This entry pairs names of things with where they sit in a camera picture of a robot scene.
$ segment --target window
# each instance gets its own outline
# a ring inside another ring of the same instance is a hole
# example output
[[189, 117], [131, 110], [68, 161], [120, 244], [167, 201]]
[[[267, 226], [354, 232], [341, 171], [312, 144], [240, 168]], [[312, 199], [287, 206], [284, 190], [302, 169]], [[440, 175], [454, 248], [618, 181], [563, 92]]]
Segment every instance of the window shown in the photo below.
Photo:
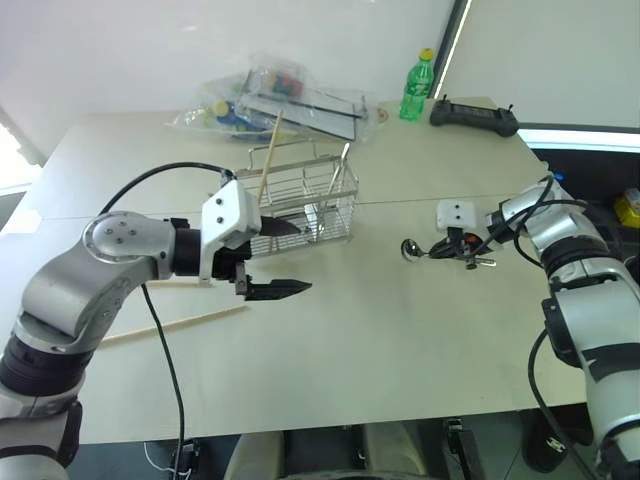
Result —
[[40, 177], [42, 167], [31, 165], [20, 153], [20, 143], [0, 124], [0, 196], [24, 192]]
[[518, 135], [529, 148], [598, 150], [640, 153], [640, 133], [521, 128]]

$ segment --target white bracket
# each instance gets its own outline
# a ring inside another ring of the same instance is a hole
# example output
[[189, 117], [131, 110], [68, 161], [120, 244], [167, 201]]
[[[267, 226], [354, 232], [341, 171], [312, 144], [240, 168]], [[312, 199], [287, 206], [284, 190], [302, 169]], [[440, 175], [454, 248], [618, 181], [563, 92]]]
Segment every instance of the white bracket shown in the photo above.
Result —
[[238, 180], [231, 180], [202, 205], [200, 225], [200, 276], [202, 284], [211, 280], [215, 253], [222, 247], [238, 248], [262, 228], [258, 199]]
[[462, 200], [440, 200], [436, 207], [436, 224], [439, 230], [448, 227], [477, 228], [476, 206]]

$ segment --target wooden chopstick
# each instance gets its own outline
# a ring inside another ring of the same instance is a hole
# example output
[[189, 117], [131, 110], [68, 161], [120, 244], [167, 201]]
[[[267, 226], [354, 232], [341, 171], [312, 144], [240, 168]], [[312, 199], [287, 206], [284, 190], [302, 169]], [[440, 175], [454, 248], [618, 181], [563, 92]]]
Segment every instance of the wooden chopstick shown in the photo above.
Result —
[[262, 178], [260, 179], [260, 187], [258, 188], [258, 204], [262, 200], [262, 194], [267, 186], [267, 175], [269, 175], [269, 169], [271, 168], [271, 161], [273, 160], [273, 149], [276, 146], [276, 138], [278, 136], [278, 130], [280, 130], [280, 124], [282, 123], [282, 116], [284, 111], [280, 110], [276, 117], [276, 123], [273, 126], [273, 132], [271, 133], [271, 141], [269, 142], [269, 150], [267, 150], [267, 158], [264, 162], [264, 168], [262, 169]]
[[[238, 305], [236, 307], [227, 308], [225, 310], [220, 310], [218, 312], [206, 313], [204, 315], [198, 315], [195, 317], [183, 318], [181, 320], [176, 320], [175, 322], [165, 323], [164, 325], [162, 325], [162, 329], [165, 332], [172, 332], [175, 330], [180, 330], [181, 328], [184, 328], [187, 326], [196, 325], [198, 323], [203, 323], [203, 322], [208, 322], [210, 320], [217, 320], [219, 318], [228, 317], [229, 315], [243, 312], [248, 308], [249, 307], [247, 307], [246, 305]], [[139, 330], [134, 330], [133, 332], [112, 335], [111, 337], [105, 337], [100, 343], [100, 346], [98, 348], [108, 347], [121, 342], [127, 342], [129, 340], [138, 340], [140, 338], [155, 335], [156, 332], [157, 332], [156, 327], [148, 327], [148, 328], [141, 328]]]
[[213, 284], [201, 284], [199, 282], [189, 280], [186, 282], [180, 280], [149, 280], [147, 282], [149, 288], [213, 288]]

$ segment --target black remote controller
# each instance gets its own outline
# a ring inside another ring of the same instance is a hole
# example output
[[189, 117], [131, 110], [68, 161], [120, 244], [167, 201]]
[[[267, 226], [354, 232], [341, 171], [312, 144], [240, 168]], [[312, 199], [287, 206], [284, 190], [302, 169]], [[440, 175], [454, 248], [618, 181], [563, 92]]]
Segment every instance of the black remote controller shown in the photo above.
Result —
[[433, 106], [429, 116], [429, 123], [435, 126], [444, 125], [445, 123], [457, 123], [493, 130], [502, 137], [510, 137], [520, 128], [518, 120], [516, 120], [511, 111], [512, 107], [513, 105], [509, 105], [507, 110], [504, 108], [493, 109], [460, 105], [451, 103], [445, 95], [442, 100], [438, 100]]

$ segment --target yellow object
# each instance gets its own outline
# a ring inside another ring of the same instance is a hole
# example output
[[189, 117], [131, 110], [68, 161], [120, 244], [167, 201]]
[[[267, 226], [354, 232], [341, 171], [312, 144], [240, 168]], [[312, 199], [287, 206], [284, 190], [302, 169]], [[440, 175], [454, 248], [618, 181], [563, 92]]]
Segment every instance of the yellow object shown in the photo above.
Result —
[[226, 117], [229, 113], [229, 104], [224, 100], [220, 100], [213, 106], [213, 112], [216, 117]]
[[620, 223], [627, 227], [640, 228], [640, 191], [637, 188], [625, 190], [624, 195], [616, 199], [613, 207]]
[[433, 58], [433, 48], [423, 48], [420, 51], [420, 60], [431, 60]]

